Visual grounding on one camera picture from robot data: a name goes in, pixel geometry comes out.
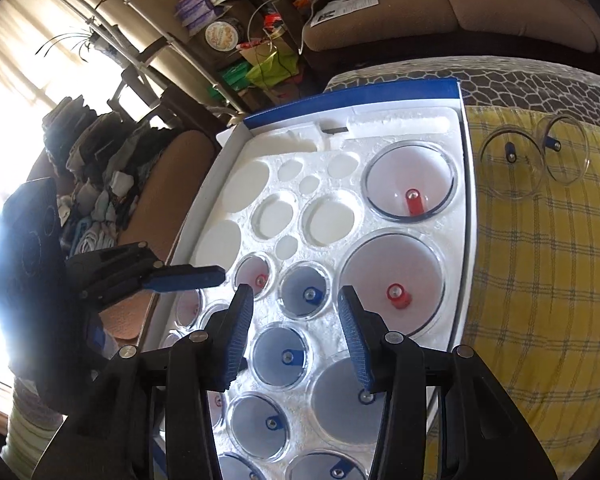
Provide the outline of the large clear cup red valve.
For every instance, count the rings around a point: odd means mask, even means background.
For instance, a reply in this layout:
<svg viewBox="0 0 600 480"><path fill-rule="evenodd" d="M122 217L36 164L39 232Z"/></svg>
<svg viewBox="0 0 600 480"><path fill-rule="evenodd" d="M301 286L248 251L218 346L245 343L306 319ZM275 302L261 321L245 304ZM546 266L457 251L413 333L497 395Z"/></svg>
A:
<svg viewBox="0 0 600 480"><path fill-rule="evenodd" d="M424 242L406 234L382 234L355 249L339 283L354 287L367 311L390 330L417 333L436 315L444 296L441 263Z"/></svg>

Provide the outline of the brown sofa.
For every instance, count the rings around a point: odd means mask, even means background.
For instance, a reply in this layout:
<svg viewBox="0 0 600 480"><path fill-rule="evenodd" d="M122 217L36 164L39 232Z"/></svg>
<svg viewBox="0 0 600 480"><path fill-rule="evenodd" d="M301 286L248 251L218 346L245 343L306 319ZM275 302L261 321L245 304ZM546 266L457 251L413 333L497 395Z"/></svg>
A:
<svg viewBox="0 0 600 480"><path fill-rule="evenodd" d="M431 55L513 55L600 61L600 14L590 0L379 0L304 29L306 47L352 66Z"/></svg>

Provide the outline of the small clear cup blue valve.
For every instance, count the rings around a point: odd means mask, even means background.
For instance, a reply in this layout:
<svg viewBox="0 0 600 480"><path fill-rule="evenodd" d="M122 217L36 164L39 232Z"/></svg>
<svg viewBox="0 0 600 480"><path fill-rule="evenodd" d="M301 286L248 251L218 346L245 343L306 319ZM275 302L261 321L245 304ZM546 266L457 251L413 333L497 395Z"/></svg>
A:
<svg viewBox="0 0 600 480"><path fill-rule="evenodd" d="M257 336L251 364L260 382L273 388L298 384L308 365L309 347L298 330L285 325L271 325Z"/></svg>
<svg viewBox="0 0 600 480"><path fill-rule="evenodd" d="M292 266L282 277L278 303L288 318L310 318L321 311L329 298L326 270L314 263Z"/></svg>

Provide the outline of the brown chair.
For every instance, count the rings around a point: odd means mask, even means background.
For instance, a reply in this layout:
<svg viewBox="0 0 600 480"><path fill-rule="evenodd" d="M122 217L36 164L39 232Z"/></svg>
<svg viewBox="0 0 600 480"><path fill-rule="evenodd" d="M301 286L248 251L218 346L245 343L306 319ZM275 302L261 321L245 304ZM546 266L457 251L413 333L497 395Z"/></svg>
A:
<svg viewBox="0 0 600 480"><path fill-rule="evenodd" d="M111 157L102 183L109 183L108 170L133 176L141 187L140 198L118 244L147 242L163 261L178 238L186 214L204 182L216 155L218 144L196 130L176 134L147 126L138 128ZM38 156L27 180L52 177L58 195L70 194L74 183L59 177L46 151ZM100 315L105 330L120 341L137 340L145 323L151 292L138 292Z"/></svg>

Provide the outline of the green bag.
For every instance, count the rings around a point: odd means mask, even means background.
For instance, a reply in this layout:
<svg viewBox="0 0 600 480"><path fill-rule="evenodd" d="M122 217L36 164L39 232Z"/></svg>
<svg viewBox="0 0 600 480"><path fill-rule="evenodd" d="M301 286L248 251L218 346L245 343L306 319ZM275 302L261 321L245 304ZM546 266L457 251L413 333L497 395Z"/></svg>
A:
<svg viewBox="0 0 600 480"><path fill-rule="evenodd" d="M298 55L294 52L274 52L253 66L246 73L246 78L250 84L254 84L260 89L272 89L276 84L298 75L298 61Z"/></svg>

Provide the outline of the round biscuit tin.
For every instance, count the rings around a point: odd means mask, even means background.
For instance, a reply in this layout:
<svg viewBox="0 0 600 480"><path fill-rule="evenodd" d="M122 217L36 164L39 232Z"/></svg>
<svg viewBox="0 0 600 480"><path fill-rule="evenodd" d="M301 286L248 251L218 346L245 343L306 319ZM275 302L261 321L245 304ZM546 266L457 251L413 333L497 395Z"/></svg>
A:
<svg viewBox="0 0 600 480"><path fill-rule="evenodd" d="M230 52L239 44L239 29L230 22L215 21L204 31L208 46L218 52Z"/></svg>

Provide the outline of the grey pebble pattern mat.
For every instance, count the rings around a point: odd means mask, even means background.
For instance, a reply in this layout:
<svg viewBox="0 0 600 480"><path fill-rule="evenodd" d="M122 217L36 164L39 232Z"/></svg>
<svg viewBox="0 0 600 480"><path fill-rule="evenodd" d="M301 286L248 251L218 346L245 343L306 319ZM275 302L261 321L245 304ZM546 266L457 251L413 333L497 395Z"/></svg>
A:
<svg viewBox="0 0 600 480"><path fill-rule="evenodd" d="M467 105L568 113L600 127L600 75L564 64L505 56L444 56L349 70L328 92L397 80L455 78Z"/></svg>

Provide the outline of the yellow plaid cloth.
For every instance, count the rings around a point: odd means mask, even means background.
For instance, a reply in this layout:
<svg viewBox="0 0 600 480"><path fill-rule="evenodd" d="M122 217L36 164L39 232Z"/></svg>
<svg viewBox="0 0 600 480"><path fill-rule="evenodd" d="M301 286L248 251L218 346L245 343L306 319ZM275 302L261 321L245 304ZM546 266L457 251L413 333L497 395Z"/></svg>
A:
<svg viewBox="0 0 600 480"><path fill-rule="evenodd" d="M478 252L464 343L526 416L559 478L600 440L600 127L583 127L591 162L561 185L547 174L526 200L493 196L481 179L483 140L509 125L538 135L541 115L468 110L478 190Z"/></svg>

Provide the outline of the white paper sheet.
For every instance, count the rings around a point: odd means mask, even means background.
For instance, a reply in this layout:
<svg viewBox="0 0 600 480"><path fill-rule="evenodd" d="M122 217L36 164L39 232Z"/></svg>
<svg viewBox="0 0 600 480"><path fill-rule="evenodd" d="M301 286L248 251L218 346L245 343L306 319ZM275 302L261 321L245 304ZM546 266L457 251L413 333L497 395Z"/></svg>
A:
<svg viewBox="0 0 600 480"><path fill-rule="evenodd" d="M335 18L341 18L342 16L377 6L378 3L379 0L332 0L332 2L327 3L321 11L315 14L314 18L310 21L310 26L314 27Z"/></svg>

